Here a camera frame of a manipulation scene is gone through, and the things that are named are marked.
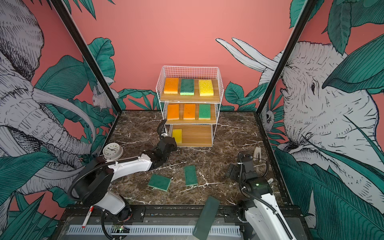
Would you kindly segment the yellow sponge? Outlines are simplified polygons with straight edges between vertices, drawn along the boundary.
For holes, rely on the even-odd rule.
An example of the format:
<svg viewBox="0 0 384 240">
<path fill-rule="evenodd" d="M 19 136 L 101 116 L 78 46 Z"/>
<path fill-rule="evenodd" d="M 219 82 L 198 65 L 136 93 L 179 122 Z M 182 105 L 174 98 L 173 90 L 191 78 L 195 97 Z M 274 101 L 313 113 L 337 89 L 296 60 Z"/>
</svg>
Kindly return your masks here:
<svg viewBox="0 0 384 240">
<path fill-rule="evenodd" d="M 173 129 L 172 137 L 175 139 L 177 144 L 181 144 L 183 142 L 182 129 Z"/>
<path fill-rule="evenodd" d="M 214 96 L 212 80 L 199 80 L 199 94 L 201 97 Z"/>
</svg>

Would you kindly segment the orange sponge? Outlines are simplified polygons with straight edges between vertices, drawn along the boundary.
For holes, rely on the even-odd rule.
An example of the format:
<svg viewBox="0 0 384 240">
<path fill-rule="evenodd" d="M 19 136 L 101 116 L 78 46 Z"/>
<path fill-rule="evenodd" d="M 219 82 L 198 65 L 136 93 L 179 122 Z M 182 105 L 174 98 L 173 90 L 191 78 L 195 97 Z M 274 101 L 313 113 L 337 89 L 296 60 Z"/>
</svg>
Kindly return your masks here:
<svg viewBox="0 0 384 240">
<path fill-rule="evenodd" d="M 196 104 L 184 104 L 183 120 L 196 119 Z"/>
<path fill-rule="evenodd" d="M 179 92 L 179 78 L 166 78 L 164 93 L 177 95 Z"/>
<path fill-rule="evenodd" d="M 175 121 L 179 119 L 180 119 L 180 105 L 179 104 L 168 105 L 167 120 Z"/>
</svg>

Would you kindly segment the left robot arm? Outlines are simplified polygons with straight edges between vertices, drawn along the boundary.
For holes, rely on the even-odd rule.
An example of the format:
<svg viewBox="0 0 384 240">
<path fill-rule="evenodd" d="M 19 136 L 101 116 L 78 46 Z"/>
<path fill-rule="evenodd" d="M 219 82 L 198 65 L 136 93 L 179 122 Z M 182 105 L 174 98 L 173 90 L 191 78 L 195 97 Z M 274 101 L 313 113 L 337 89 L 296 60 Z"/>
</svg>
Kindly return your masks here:
<svg viewBox="0 0 384 240">
<path fill-rule="evenodd" d="M 172 152 L 177 150 L 176 140 L 166 133 L 167 120 L 157 127 L 158 144 L 140 156 L 107 160 L 107 154 L 94 158 L 74 179 L 68 189 L 68 196 L 87 207 L 98 207 L 115 216 L 120 222 L 128 221 L 133 211 L 129 203 L 109 190 L 111 182 L 139 172 L 147 172 L 166 163 Z"/>
</svg>

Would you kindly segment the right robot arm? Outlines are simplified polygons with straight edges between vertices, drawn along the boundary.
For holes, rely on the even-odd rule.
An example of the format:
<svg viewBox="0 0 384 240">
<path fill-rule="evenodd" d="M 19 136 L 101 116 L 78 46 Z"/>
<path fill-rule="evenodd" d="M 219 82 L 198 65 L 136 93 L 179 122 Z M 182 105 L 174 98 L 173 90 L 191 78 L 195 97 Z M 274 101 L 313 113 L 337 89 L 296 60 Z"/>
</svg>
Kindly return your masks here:
<svg viewBox="0 0 384 240">
<path fill-rule="evenodd" d="M 238 153 L 237 163 L 230 164 L 226 173 L 248 198 L 238 204 L 238 219 L 250 224 L 261 240 L 295 240 L 271 186 L 265 178 L 258 176 L 253 160 L 249 154 Z"/>
</svg>

